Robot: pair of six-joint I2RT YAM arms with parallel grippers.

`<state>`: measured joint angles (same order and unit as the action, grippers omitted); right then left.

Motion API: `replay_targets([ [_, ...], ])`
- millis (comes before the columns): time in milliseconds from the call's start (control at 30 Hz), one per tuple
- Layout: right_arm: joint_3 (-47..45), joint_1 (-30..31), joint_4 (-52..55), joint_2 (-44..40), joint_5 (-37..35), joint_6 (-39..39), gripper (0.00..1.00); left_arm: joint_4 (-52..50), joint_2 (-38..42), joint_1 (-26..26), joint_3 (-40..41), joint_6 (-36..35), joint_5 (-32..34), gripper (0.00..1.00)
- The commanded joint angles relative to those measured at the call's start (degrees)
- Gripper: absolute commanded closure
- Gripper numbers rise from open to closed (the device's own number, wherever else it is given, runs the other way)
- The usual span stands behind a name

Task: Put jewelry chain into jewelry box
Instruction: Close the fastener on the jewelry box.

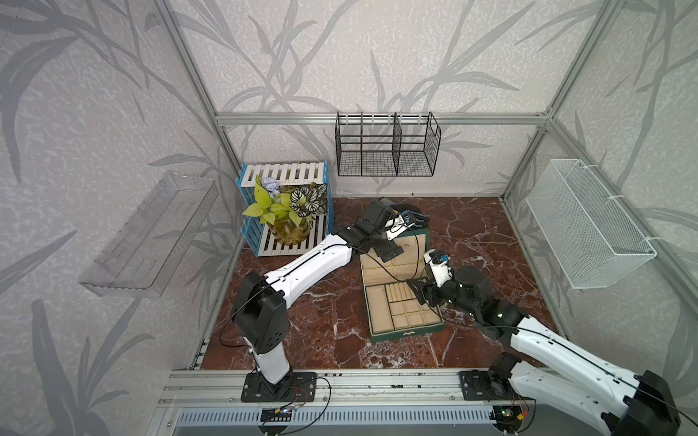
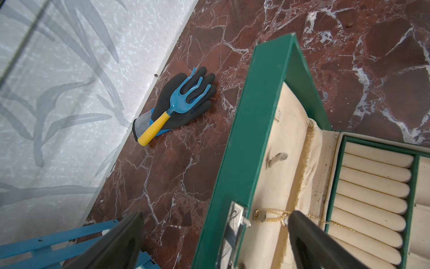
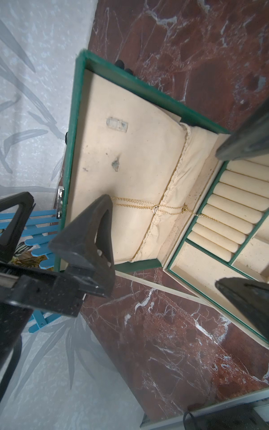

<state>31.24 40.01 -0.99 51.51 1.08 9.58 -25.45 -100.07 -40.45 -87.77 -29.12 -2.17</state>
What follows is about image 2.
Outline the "green jewelry box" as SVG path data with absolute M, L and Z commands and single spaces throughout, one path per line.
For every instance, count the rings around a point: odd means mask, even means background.
M 333 131 L 294 34 L 255 47 L 194 269 L 297 269 L 293 211 L 369 269 L 430 266 L 430 151 Z

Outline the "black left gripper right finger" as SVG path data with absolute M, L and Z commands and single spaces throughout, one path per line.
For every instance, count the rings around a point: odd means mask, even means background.
M 367 267 L 300 211 L 293 211 L 289 216 L 288 230 L 298 269 L 365 269 Z

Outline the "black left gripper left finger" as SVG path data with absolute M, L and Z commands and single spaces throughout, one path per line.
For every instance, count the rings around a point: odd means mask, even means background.
M 135 269 L 143 243 L 143 214 L 131 213 L 67 269 Z

